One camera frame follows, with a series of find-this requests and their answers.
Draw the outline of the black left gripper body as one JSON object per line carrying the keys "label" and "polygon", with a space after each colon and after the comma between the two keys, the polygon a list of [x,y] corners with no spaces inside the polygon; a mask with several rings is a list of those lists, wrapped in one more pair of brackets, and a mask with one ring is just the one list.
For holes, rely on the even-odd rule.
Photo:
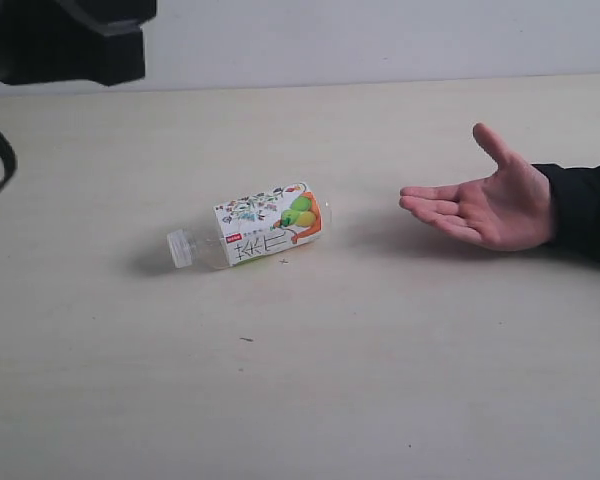
{"label": "black left gripper body", "polygon": [[0,82],[90,81],[116,86],[146,74],[147,1],[0,1]]}

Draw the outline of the black-sleeved forearm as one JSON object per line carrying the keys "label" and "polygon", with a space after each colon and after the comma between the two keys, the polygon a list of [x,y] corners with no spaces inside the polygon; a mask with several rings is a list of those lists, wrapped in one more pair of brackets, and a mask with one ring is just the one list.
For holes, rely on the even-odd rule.
{"label": "black-sleeved forearm", "polygon": [[550,184],[554,233],[548,245],[600,263],[600,166],[535,168]]}

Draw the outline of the person's open bare hand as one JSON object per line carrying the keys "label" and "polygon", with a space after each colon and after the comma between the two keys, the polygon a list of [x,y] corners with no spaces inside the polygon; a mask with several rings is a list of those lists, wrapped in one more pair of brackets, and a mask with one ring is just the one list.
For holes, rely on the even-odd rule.
{"label": "person's open bare hand", "polygon": [[457,185],[404,187],[400,207],[455,240],[493,251],[524,251],[550,242],[555,213],[547,177],[485,124],[476,124],[472,134],[495,162],[495,172]]}

